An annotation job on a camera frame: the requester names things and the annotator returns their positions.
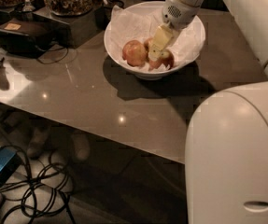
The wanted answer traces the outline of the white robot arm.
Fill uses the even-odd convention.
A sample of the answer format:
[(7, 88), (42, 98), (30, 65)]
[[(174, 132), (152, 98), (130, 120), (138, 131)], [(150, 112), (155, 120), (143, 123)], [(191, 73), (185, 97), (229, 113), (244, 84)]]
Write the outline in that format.
[[(204, 0), (166, 0), (184, 28)], [(268, 77), (268, 0), (223, 0)], [(219, 91), (194, 112), (185, 145), (189, 224), (268, 224), (268, 79)]]

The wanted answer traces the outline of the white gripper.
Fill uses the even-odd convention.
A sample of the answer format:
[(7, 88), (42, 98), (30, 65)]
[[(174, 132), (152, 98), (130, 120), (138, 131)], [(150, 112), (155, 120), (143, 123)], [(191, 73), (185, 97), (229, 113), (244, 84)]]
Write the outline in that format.
[(180, 0), (165, 0), (162, 7), (162, 21), (166, 24), (162, 24), (156, 29), (148, 49), (148, 57), (152, 61), (160, 58), (162, 51), (174, 38), (174, 32), (171, 28), (175, 30), (185, 29), (193, 21), (198, 10), (199, 7), (187, 5)]

